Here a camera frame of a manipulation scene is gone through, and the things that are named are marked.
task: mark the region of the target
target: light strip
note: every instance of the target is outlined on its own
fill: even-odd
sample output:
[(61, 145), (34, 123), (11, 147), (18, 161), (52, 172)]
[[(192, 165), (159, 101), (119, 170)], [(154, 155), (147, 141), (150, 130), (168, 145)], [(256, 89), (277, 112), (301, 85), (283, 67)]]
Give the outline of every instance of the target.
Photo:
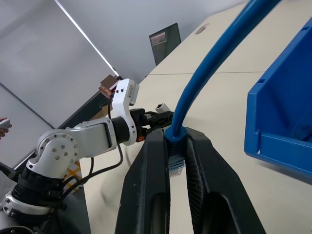
[(84, 38), (87, 39), (87, 41), (92, 45), (92, 47), (96, 50), (98, 55), (106, 62), (106, 64), (111, 68), (111, 70), (118, 76), (118, 73), (113, 69), (113, 67), (109, 64), (109, 62), (104, 58), (104, 56), (101, 54), (101, 52), (94, 46), (94, 44), (91, 42), (91, 40), (88, 38), (88, 36), (83, 32), (83, 30), (79, 27), (79, 25), (74, 21), (74, 19), (69, 15), (69, 13), (65, 10), (65, 8), (59, 3), (58, 0), (55, 0), (57, 5), (62, 9), (62, 11), (65, 13), (65, 15), (70, 19), (70, 21), (76, 26), (76, 28), (81, 32), (81, 34), (84, 36)]

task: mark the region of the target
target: computer monitor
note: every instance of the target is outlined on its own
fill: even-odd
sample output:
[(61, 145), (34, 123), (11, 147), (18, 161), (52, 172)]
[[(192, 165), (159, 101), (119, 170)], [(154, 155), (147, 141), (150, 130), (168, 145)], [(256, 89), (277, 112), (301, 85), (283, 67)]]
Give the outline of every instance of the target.
[(177, 23), (150, 35), (150, 42), (157, 66), (181, 43)]

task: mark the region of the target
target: blue plastic bin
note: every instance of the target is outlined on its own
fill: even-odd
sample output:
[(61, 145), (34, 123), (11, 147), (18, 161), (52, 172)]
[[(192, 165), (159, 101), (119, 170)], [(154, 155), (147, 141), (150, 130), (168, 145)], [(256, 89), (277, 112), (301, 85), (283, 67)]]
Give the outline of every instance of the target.
[(248, 93), (245, 152), (312, 177), (312, 18)]

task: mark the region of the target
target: white table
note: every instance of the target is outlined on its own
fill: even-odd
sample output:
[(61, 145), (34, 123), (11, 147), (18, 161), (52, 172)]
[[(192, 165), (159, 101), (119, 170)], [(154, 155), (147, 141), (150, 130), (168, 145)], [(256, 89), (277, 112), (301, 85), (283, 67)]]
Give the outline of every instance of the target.
[[(208, 17), (151, 74), (194, 73), (244, 5)], [(311, 0), (282, 0), (233, 51), (217, 73), (265, 72), (311, 17)], [(196, 35), (195, 32), (205, 24), (206, 29)]]
[[(294, 2), (293, 0), (286, 1), (287, 4)], [(160, 64), (162, 69), (158, 67), (155, 69), (163, 75), (150, 75), (140, 84), (134, 108), (154, 110), (159, 103), (165, 102), (171, 110), (175, 109), (179, 96), (201, 60), (200, 54), (192, 53), (192, 51), (200, 52), (199, 47), (204, 45), (205, 40), (194, 43), (194, 38), (194, 35), (190, 35)], [(271, 62), (274, 60), (270, 56), (268, 59)], [(215, 74), (189, 110), (184, 126), (202, 131), (238, 173), (268, 234), (309, 234), (312, 230), (312, 186), (284, 175), (277, 169), (274, 170), (274, 166), (248, 157), (243, 151), (247, 93), (263, 74), (261, 71), (268, 66), (267, 61), (263, 59), (259, 61), (262, 61), (261, 64), (259, 63), (262, 67), (259, 67), (261, 69), (258, 72), (244, 70)], [(183, 73), (186, 72), (186, 68), (191, 69), (186, 72), (189, 74), (165, 75), (170, 73), (168, 71), (171, 68), (172, 73)], [(167, 95), (160, 97), (160, 90)], [(129, 164), (133, 162), (141, 146), (142, 143), (136, 143), (127, 148), (122, 147), (129, 159)], [(117, 150), (97, 156), (95, 170), (118, 161)], [(114, 233), (122, 184), (129, 164), (125, 160), (120, 167), (98, 175), (86, 183), (85, 193), (92, 234)], [(86, 176), (89, 172), (90, 160), (83, 159), (81, 166), (82, 174)], [(185, 170), (181, 176), (171, 179), (170, 233), (193, 233)]]

